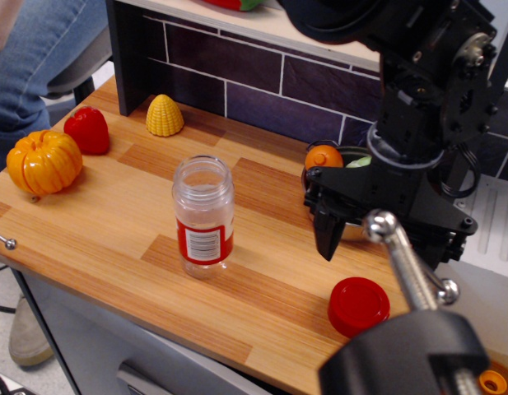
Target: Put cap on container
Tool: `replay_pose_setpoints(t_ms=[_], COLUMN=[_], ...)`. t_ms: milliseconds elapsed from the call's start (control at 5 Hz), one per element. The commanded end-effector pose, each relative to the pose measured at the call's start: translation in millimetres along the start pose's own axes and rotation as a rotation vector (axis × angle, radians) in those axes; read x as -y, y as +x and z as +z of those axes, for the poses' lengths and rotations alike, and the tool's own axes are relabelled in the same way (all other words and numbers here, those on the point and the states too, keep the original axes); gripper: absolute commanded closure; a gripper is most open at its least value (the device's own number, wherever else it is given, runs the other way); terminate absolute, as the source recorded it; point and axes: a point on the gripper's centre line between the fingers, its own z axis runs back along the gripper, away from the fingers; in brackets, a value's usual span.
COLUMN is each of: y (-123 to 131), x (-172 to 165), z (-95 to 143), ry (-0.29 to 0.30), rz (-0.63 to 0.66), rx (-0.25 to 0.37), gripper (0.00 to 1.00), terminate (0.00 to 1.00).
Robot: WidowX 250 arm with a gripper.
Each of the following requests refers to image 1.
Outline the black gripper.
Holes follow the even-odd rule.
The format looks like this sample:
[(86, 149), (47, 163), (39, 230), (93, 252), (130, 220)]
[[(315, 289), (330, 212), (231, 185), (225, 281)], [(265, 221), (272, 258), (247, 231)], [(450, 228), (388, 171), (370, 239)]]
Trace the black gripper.
[(376, 209), (396, 216), (410, 244), (431, 268), (459, 261), (467, 238), (478, 229), (472, 217), (431, 186), (424, 172), (392, 170), (373, 160), (357, 169), (316, 166), (303, 177), (316, 249), (327, 261), (346, 224), (361, 225)]

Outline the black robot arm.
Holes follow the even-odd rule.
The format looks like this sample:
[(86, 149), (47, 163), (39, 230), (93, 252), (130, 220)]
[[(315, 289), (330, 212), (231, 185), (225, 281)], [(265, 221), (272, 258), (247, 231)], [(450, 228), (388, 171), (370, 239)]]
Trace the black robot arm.
[(428, 264), (459, 259), (478, 226), (454, 205), (464, 191), (436, 170), (449, 151), (478, 167), (468, 141), (489, 129), (496, 109), (492, 14), (477, 1), (285, 1), (282, 7), (313, 40), (357, 41), (380, 55), (384, 98), (367, 134), (370, 164), (305, 173), (318, 252), (332, 258), (346, 224), (383, 209), (398, 218)]

